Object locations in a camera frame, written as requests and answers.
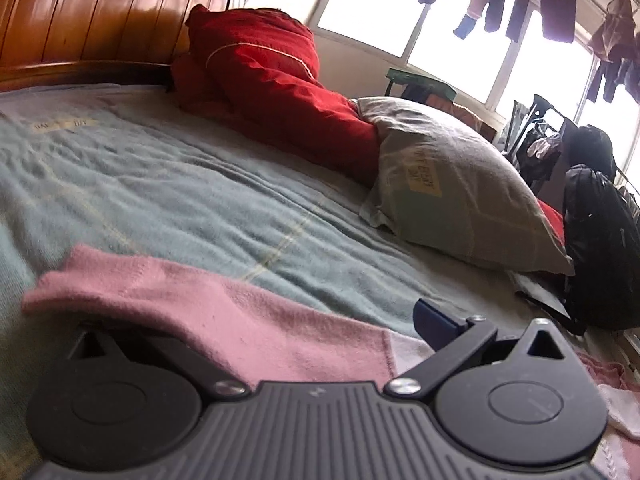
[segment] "pillowcase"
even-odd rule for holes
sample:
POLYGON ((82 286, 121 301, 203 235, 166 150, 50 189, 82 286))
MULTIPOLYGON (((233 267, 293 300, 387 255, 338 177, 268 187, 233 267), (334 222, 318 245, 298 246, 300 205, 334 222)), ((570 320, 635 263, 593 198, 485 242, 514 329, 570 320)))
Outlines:
POLYGON ((375 124, 380 167, 360 216, 483 267, 572 275, 571 259, 529 187, 487 140, 434 108, 358 99, 375 124))

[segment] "headboard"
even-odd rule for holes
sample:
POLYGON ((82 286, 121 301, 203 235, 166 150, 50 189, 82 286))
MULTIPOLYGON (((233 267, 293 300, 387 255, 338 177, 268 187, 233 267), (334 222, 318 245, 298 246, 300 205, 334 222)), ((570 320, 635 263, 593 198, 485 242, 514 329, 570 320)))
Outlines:
POLYGON ((0 91, 41 84, 161 83, 186 52, 184 20, 244 0, 0 0, 0 91))

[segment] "red blanket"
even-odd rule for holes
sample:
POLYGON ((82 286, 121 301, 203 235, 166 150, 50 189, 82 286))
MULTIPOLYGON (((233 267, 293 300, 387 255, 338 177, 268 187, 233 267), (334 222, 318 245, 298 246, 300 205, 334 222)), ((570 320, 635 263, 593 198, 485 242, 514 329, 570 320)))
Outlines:
POLYGON ((201 5, 187 26, 190 58, 172 67, 187 110, 199 108, 245 135, 373 184, 376 128, 316 80, 319 60, 308 28, 279 10, 209 12, 201 5), (194 70, 206 73, 205 97, 194 92, 194 70))

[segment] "light blue bed sheet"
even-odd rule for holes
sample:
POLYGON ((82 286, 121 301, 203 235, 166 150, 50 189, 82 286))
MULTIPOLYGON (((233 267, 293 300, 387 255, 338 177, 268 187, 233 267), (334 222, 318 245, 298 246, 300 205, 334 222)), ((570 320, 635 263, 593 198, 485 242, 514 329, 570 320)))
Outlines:
POLYGON ((407 335, 420 297, 510 326, 532 316, 505 273, 371 228, 358 216, 367 189, 189 116, 162 89, 11 92, 0 116, 0 477, 36 458, 26 403, 77 320, 23 319, 20 298, 77 243, 218 272, 407 335))

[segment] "black object on bed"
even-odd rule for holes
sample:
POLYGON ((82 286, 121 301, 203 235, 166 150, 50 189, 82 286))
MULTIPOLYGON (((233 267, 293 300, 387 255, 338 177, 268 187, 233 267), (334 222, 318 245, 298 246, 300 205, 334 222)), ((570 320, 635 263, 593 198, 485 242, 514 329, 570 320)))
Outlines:
POLYGON ((87 325, 31 399, 47 460, 32 478, 603 478, 589 461, 607 409, 551 322, 517 336, 420 300, 414 323, 436 353, 382 393, 251 392, 174 338, 87 325))

